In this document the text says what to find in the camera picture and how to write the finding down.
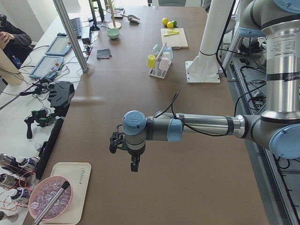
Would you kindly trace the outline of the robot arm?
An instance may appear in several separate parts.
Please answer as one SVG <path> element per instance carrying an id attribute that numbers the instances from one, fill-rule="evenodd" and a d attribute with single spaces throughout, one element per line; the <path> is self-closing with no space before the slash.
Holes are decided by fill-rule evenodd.
<path id="1" fill-rule="evenodd" d="M 239 33 L 266 37 L 265 111 L 259 115 L 213 116 L 168 111 L 146 117 L 129 111 L 122 132 L 115 130 L 109 150 L 127 151 L 137 172 L 147 141 L 178 142 L 183 132 L 234 135 L 286 159 L 300 156 L 300 3 L 297 0 L 244 0 Z"/>

